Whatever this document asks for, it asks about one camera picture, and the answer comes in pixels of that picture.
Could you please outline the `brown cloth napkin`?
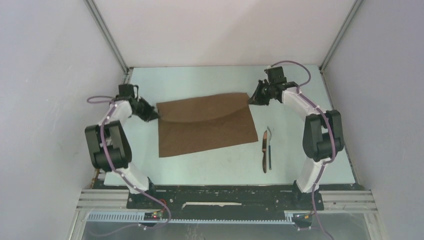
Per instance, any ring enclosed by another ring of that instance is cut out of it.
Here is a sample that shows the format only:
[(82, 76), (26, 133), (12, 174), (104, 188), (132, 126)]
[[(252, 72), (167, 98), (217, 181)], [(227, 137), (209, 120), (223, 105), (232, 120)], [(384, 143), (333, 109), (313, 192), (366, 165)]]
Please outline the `brown cloth napkin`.
[(257, 142), (248, 100), (230, 92), (158, 103), (159, 157)]

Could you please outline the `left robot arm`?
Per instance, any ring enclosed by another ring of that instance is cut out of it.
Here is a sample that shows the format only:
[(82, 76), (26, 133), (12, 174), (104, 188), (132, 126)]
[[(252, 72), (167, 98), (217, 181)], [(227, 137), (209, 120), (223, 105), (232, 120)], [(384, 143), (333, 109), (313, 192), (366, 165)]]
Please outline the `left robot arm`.
[(107, 103), (108, 110), (95, 125), (84, 130), (91, 164), (123, 180), (130, 193), (140, 194), (138, 201), (145, 208), (153, 208), (158, 202), (152, 180), (132, 162), (132, 149), (123, 125), (132, 116), (149, 122), (159, 118), (154, 106), (142, 97), (92, 96), (90, 104)]

